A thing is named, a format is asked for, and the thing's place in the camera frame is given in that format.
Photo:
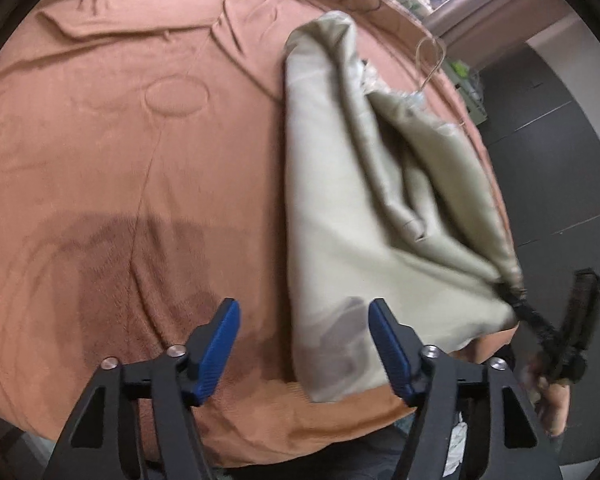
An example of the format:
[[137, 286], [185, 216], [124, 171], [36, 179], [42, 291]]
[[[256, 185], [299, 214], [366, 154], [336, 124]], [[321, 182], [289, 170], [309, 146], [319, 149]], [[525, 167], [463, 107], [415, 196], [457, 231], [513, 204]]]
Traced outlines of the person's right hand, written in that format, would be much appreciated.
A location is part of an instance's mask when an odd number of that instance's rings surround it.
[[560, 437], [567, 428], [571, 388], [569, 382], [550, 382], [542, 363], [531, 360], [524, 369], [524, 385], [544, 431], [552, 438]]

